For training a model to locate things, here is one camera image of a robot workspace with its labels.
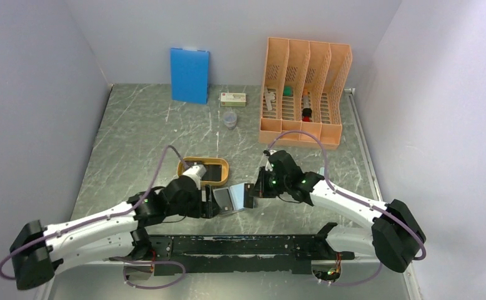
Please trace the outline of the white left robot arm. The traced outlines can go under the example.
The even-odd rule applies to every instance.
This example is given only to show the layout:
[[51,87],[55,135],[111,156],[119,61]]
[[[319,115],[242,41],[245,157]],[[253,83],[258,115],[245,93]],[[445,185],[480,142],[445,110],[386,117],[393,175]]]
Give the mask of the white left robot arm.
[[163,187],[152,187],[105,211],[80,219],[44,226],[39,220],[26,223],[9,248],[13,276],[19,291],[50,281],[78,265],[113,257],[141,260],[151,252],[149,226],[170,216],[211,219],[219,205],[212,189],[196,176],[182,175]]

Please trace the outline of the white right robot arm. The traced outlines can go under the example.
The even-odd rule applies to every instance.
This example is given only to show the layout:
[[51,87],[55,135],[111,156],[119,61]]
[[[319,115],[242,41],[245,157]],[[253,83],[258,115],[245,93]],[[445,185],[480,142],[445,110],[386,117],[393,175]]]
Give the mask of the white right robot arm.
[[342,252],[365,254],[403,273],[412,261],[425,257],[426,236],[406,203],[376,201],[345,190],[323,173],[304,172],[285,150],[269,153],[259,168],[254,194],[258,198],[288,194],[298,203],[329,209],[357,224],[325,229],[315,242],[321,258]]

